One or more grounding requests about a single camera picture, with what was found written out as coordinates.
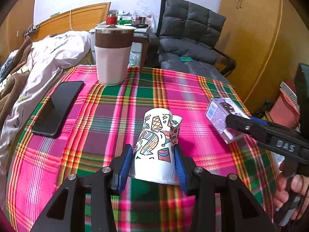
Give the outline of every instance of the barcode label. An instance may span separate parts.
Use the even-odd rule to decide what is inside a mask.
[[[211,101],[211,104],[208,107],[207,113],[206,113],[206,117],[211,120],[212,117],[214,116],[214,112],[216,111],[216,109],[218,108],[218,106],[214,103],[214,101]]]

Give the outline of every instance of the patterned paper cup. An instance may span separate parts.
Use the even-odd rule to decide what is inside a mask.
[[[179,185],[173,145],[178,143],[182,118],[167,109],[146,112],[134,149],[129,176],[144,181]]]

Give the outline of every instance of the human hand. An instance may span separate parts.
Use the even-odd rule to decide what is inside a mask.
[[[284,164],[282,163],[279,167],[279,170],[283,171],[283,168],[284,168]],[[277,208],[281,208],[283,204],[286,203],[289,199],[289,193],[285,191],[286,184],[287,184],[286,177],[283,175],[283,173],[280,173],[277,177],[277,189],[276,189],[274,200],[273,200],[273,203]],[[293,177],[293,180],[291,181],[291,190],[295,193],[305,195],[308,184],[309,184],[308,177],[296,174]],[[302,206],[302,210],[300,211],[298,219],[302,217],[308,204],[309,204],[309,194],[307,194],[307,197],[305,199],[304,205]],[[292,220],[295,220],[298,212],[299,212],[299,208],[297,208],[294,211],[293,215],[291,216]]]

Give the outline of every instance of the tablecloth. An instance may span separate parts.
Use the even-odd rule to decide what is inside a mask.
[[[179,144],[185,155],[211,173],[236,173],[272,219],[275,168],[269,152],[248,135],[225,144],[205,112],[211,98],[230,97],[246,113],[234,89],[204,77],[162,69],[129,67],[119,86],[100,84],[95,66],[72,68],[60,81],[82,80],[79,94],[59,138],[33,135],[42,100],[19,140],[7,182],[7,217],[16,231],[29,231],[53,193],[71,173],[86,176],[108,166],[126,143],[136,144],[146,111],[169,109],[183,118]],[[91,231],[90,199],[86,197],[86,231]],[[216,198],[217,231],[221,229]],[[112,197],[118,231],[189,231],[194,197],[179,186],[128,178],[119,197]]]

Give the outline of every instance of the phone screen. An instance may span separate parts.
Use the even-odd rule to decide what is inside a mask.
[[[41,110],[32,132],[45,137],[58,137],[83,86],[83,81],[62,82]]]

